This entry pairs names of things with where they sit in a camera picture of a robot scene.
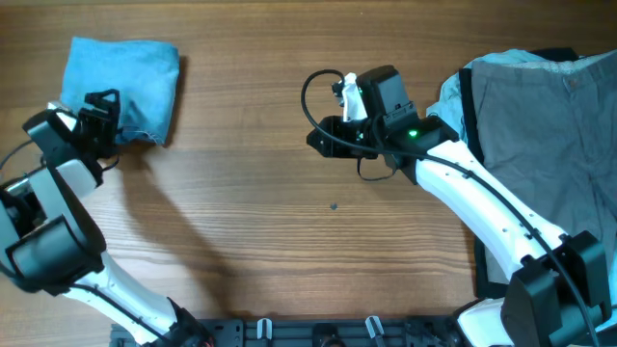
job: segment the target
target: gray shorts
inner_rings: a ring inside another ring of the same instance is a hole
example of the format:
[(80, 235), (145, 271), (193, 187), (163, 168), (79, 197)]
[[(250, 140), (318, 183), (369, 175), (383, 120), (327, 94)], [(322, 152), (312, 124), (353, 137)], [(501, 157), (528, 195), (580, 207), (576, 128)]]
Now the gray shorts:
[[(478, 62), (471, 88), (486, 169), (571, 235), (589, 230), (610, 265), (617, 233), (617, 52), (587, 60), (548, 64), (553, 71)], [(490, 281), (506, 282), (490, 253), (487, 268)]]

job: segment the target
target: blue towel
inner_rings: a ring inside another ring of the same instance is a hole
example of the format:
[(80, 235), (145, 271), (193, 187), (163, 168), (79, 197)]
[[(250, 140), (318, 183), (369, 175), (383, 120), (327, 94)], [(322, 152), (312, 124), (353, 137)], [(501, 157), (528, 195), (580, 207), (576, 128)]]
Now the blue towel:
[(117, 89), (121, 113), (118, 144), (142, 139), (163, 145), (174, 108), (180, 59), (165, 42), (134, 40), (102, 42), (73, 38), (61, 101), (77, 112), (84, 95)]

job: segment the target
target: black cable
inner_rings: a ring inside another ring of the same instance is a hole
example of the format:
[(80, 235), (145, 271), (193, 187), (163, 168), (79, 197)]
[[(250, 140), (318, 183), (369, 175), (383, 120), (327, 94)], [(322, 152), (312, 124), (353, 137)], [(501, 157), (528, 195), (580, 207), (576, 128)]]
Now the black cable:
[(380, 181), (380, 180), (385, 180), (385, 179), (388, 179), (388, 178), (392, 178), (396, 174), (396, 169), (392, 169), (392, 173), (389, 174), (389, 175), (386, 175), (386, 176), (376, 177), (376, 178), (364, 177), (362, 175), (362, 173), (360, 172), (360, 165), (361, 165), (361, 163), (362, 163), (362, 158), (358, 158), (358, 167), (357, 167), (358, 176), (362, 180), (364, 180), (366, 182), (377, 182), (377, 181)]
[(12, 156), (14, 156), (17, 152), (19, 152), (22, 148), (32, 144), (34, 142), (34, 140), (28, 140), (25, 143), (17, 146), (15, 149), (13, 149), (11, 152), (9, 152), (9, 154), (7, 154), (6, 157), (4, 157), (4, 159), (2, 159), (2, 161), (0, 162), (0, 170), (2, 170), (2, 168), (4, 168), (4, 165), (7, 164), (7, 162), (9, 161), (9, 159), (11, 159)]
[(375, 138), (375, 141), (377, 141), (377, 148), (385, 147), (384, 142), (382, 141), (382, 135), (379, 132), (379, 125), (377, 124), (383, 117), (384, 115), (381, 115), (370, 124), (370, 131), (374, 134), (373, 137)]
[(523, 226), (529, 231), (529, 233), (531, 234), (531, 236), (533, 236), (536, 241), (538, 242), (538, 244), (540, 245), (540, 247), (542, 247), (542, 249), (547, 253), (547, 255), (549, 256), (550, 260), (555, 264), (555, 267), (557, 268), (557, 272), (563, 277), (563, 279), (565, 280), (565, 282), (568, 284), (568, 286), (570, 287), (570, 291), (572, 292), (573, 296), (575, 297), (577, 304), (578, 304), (578, 308), (580, 309), (580, 313), (582, 314), (582, 318), (585, 322), (585, 325), (587, 326), (587, 330), (589, 331), (592, 343), (594, 346), (600, 346), (600, 342), (598, 340), (598, 336), (596, 335), (596, 329), (594, 328), (594, 324), (591, 320), (591, 317), (589, 316), (589, 311), (587, 309), (587, 305), (584, 303), (582, 297), (580, 296), (580, 292), (577, 289), (577, 286), (575, 285), (574, 281), (572, 280), (572, 278), (570, 277), (570, 275), (568, 274), (568, 272), (566, 271), (566, 269), (563, 267), (563, 265), (561, 264), (561, 261), (559, 261), (559, 259), (557, 259), (557, 257), (555, 256), (555, 254), (552, 252), (552, 249), (550, 248), (550, 246), (547, 244), (547, 242), (542, 238), (542, 236), (540, 235), (540, 233), (538, 232), (538, 229), (533, 227), (533, 225), (521, 214), (521, 212), (519, 212), (516, 207), (514, 207), (514, 205), (512, 205), (512, 203), (510, 201), (508, 201), (508, 199), (506, 199), (500, 192), (497, 191), (497, 189), (495, 189), (493, 186), (491, 186), (488, 182), (486, 182), (484, 179), (482, 179), (481, 177), (479, 177), (477, 174), (475, 174), (472, 170), (468, 170), (463, 168), (462, 166), (452, 163), (448, 160), (442, 159), (440, 157), (436, 157), (433, 155), (428, 155), (428, 154), (415, 154), (415, 153), (409, 153), (409, 152), (404, 152), (404, 151), (400, 151), (400, 150), (392, 150), (392, 149), (387, 149), (387, 148), (382, 148), (382, 149), (377, 149), (377, 148), (373, 148), (373, 147), (367, 147), (367, 146), (361, 146), (361, 145), (356, 145), (350, 142), (347, 142), (345, 140), (339, 139), (338, 137), (330, 134), (329, 132), (327, 132), (326, 130), (322, 129), (319, 126), (319, 123), (317, 123), (317, 121), (315, 121), (315, 119), (312, 117), (312, 115), (309, 112), (309, 108), (307, 107), (307, 88), (309, 87), (309, 83), (310, 81), (312, 81), (315, 77), (320, 76), (320, 75), (324, 75), (324, 74), (334, 74), (338, 77), (340, 77), (341, 81), (345, 81), (344, 75), (335, 69), (323, 69), (323, 70), (319, 70), (314, 72), (311, 76), (309, 76), (307, 78), (307, 80), (305, 81), (305, 84), (302, 86), (302, 91), (300, 94), (300, 103), (302, 105), (302, 111), (304, 111), (305, 116), (307, 117), (308, 121), (310, 122), (310, 124), (317, 129), (317, 131), (319, 131), (322, 135), (326, 136), (327, 138), (329, 138), (330, 140), (337, 142), (341, 145), (350, 147), (350, 148), (354, 148), (357, 150), (363, 150), (363, 151), (367, 151), (367, 152), (371, 152), (371, 153), (376, 153), (376, 154), (392, 154), (392, 155), (400, 155), (400, 156), (404, 156), (404, 157), (409, 157), (409, 158), (415, 158), (415, 159), (427, 159), (427, 160), (431, 160), (443, 165), (446, 165), (447, 167), (450, 167), (458, 172), (463, 173), (463, 175), (465, 177), (468, 178), (472, 178), (474, 179), (476, 182), (478, 182), (482, 187), (484, 187), (486, 190), (488, 190), (491, 194), (493, 194), (493, 196), (495, 196), (495, 198), (497, 198), (499, 200), (499, 202), (501, 202), (518, 220), (519, 222), (521, 222), (521, 224), (523, 224)]
[(116, 161), (114, 161), (114, 162), (113, 162), (112, 164), (110, 164), (109, 166), (107, 166), (107, 167), (103, 168), (103, 172), (106, 172), (106, 171), (108, 171), (108, 170), (112, 170), (112, 169), (114, 169), (114, 168), (118, 165), (118, 163), (119, 163), (119, 162), (120, 162), (120, 155), (118, 154), (118, 155), (116, 156)]

